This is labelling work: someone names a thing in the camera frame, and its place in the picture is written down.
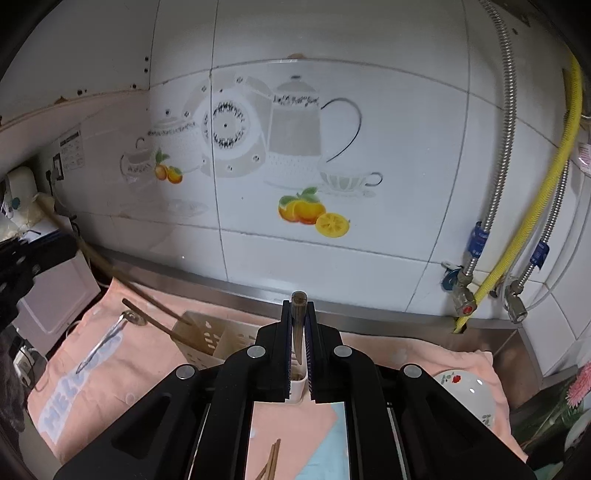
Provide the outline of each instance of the pink artificial flower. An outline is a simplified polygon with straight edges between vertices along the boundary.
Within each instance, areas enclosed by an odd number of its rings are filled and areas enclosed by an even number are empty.
[[[591,362],[585,366],[577,374],[577,379],[569,387],[566,394],[566,401],[569,407],[575,408],[581,403],[583,398],[591,390]]]

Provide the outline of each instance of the lemon slice illustration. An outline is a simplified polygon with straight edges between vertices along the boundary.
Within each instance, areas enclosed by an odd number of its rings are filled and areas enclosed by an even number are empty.
[[[323,213],[316,220],[316,230],[324,236],[338,238],[349,231],[349,221],[338,213]]]

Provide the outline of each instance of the electrical outlet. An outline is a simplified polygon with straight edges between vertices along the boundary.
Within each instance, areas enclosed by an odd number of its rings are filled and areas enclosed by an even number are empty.
[[[18,378],[26,387],[31,386],[29,373],[33,369],[33,363],[31,354],[25,348],[21,348],[14,358],[14,369],[17,372]]]

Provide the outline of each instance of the blue valve label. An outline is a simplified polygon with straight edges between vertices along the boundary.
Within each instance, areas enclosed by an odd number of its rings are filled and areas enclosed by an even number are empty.
[[[480,258],[486,241],[488,240],[488,233],[480,228],[482,222],[477,222],[472,234],[470,235],[470,241],[468,242],[468,252],[474,258]]]
[[[534,253],[531,254],[530,263],[541,269],[549,252],[550,246],[544,242],[539,242],[535,247]]]

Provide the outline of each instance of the gas valve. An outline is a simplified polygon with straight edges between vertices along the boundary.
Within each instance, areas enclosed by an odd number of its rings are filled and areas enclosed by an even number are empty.
[[[460,270],[457,274],[457,281],[452,288],[453,306],[459,317],[471,315],[476,310],[476,299],[468,289],[470,283],[472,283],[472,276],[466,276]]]

